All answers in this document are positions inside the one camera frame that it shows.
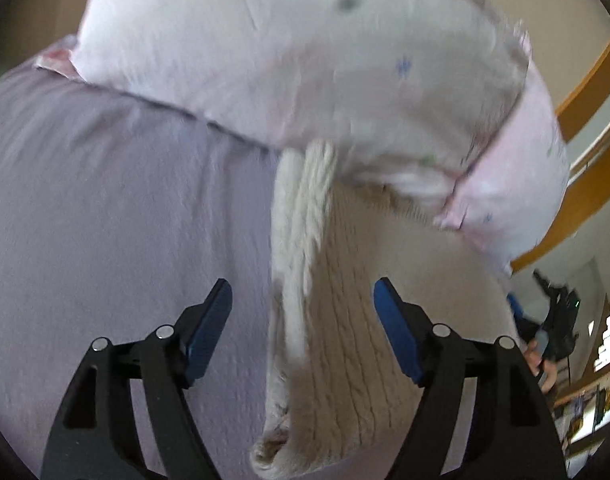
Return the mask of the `person right hand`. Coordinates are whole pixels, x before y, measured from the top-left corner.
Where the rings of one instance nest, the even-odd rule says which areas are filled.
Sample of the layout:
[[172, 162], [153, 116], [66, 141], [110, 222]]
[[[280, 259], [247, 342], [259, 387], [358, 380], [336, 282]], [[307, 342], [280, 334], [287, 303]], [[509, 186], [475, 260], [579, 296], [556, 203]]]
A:
[[538, 350], [538, 341], [533, 339], [527, 344], [523, 356], [533, 375], [538, 378], [541, 392], [548, 394], [558, 379], [558, 367], [555, 362], [545, 360]]

